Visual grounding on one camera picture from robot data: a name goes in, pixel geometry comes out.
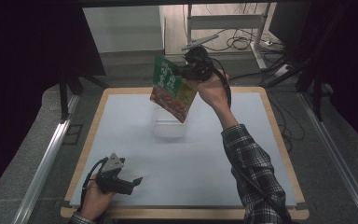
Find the gray carpet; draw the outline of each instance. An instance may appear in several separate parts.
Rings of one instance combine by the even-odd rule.
[[[231,77],[257,73],[254,60],[225,61],[222,64]],[[152,63],[109,65],[105,67],[106,77],[98,79],[112,87],[151,86]],[[232,86],[255,86],[261,81],[261,75],[236,78]],[[80,97],[71,130],[64,138],[48,179],[37,200],[29,223],[66,223],[60,215],[63,197],[75,170],[78,157],[86,140],[95,110],[103,90],[85,79],[81,79],[84,93]],[[341,179],[334,163],[310,121],[294,84],[292,77],[275,88],[268,89],[275,117],[282,130],[286,127],[284,139],[289,150],[296,176],[305,196],[310,218],[300,223],[358,223],[358,208]],[[21,203],[34,171],[42,160],[48,142],[60,120],[58,88],[46,91],[43,105],[32,130],[0,180],[0,223],[10,223]],[[324,125],[336,141],[344,160],[358,180],[358,134],[337,113],[328,102],[322,100]],[[118,223],[228,223],[226,221],[190,221],[190,220],[119,220]]]

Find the floor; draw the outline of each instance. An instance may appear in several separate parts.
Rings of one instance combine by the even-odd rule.
[[[222,6],[202,5],[194,7],[194,13],[223,13],[218,11]],[[235,13],[236,9],[255,10],[255,5],[236,5],[228,7],[226,13]],[[181,47],[186,43],[186,36],[180,29],[170,30],[169,27],[183,26],[182,8],[164,8],[170,15],[167,17],[166,53],[169,58],[176,60],[183,54]],[[222,35],[221,38],[209,43],[212,49],[223,49],[227,46],[226,39],[233,34]],[[222,60],[228,73],[238,77],[231,81],[232,86],[256,86],[263,80],[255,65],[253,54],[249,49],[227,49],[215,56]],[[276,58],[266,56],[272,62]],[[114,87],[143,87],[150,85],[153,71],[152,57],[137,57],[127,64],[115,64],[111,58],[103,58],[107,76],[100,80]],[[36,206],[29,207],[25,219],[29,223],[65,223],[67,219],[60,216],[60,208],[64,204],[63,196],[75,169],[78,155],[87,136],[88,128],[98,106],[102,89],[82,79],[85,88],[79,96],[76,110],[73,113],[73,124],[80,123],[83,127],[78,139],[65,136],[62,145],[56,152],[56,160],[49,165],[46,180],[41,180],[44,186],[40,194],[36,194]],[[323,98],[323,122],[314,120],[307,109],[309,96],[296,92],[294,85],[296,77],[286,80],[275,88],[268,89],[268,96],[273,106],[275,117],[282,125],[282,134],[286,140],[286,147],[302,191],[305,195],[310,218],[301,223],[358,223],[358,134],[329,104],[328,97]],[[47,90],[42,99],[42,107],[32,129],[24,139],[16,157],[0,179],[0,223],[16,219],[24,202],[23,198],[30,191],[30,184],[34,183],[34,174],[43,163],[50,148],[55,132],[60,127],[61,107],[58,86]],[[205,220],[175,220],[173,223],[210,223]],[[118,223],[172,223],[168,220],[119,220]]]

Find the sleeve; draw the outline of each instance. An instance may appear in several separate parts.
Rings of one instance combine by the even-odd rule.
[[[68,224],[97,224],[97,223],[83,218],[78,212],[74,212]]]
[[[222,131],[222,137],[231,164],[235,163],[248,180],[290,217],[285,207],[285,193],[275,178],[269,154],[255,142],[245,125],[239,124]],[[232,168],[231,172],[237,180],[238,193],[246,209],[244,223],[283,223],[279,214],[236,169]]]

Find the green snack bag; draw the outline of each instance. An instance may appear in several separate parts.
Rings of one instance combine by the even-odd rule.
[[[156,56],[150,100],[184,123],[197,92],[185,84],[181,77],[173,75],[172,70],[178,67],[176,63]]]

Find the person's left hand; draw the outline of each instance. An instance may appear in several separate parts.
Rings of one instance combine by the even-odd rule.
[[[95,182],[96,175],[94,175],[87,185],[87,192],[84,198],[83,206],[80,215],[88,220],[95,220],[99,217],[112,202],[115,192],[103,193]]]

